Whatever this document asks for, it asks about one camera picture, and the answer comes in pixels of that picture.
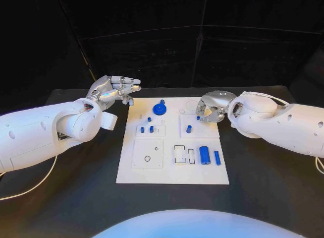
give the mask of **white platform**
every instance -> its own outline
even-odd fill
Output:
[[[162,99],[166,101],[168,112],[158,116],[153,107]],[[117,183],[230,184],[218,125],[197,120],[199,100],[201,98],[135,99],[136,105],[129,111]],[[175,163],[175,145],[185,145],[185,164]],[[201,146],[210,147],[210,165],[201,163]],[[189,163],[189,149],[195,150],[195,164]],[[223,162],[220,166],[217,150]]]

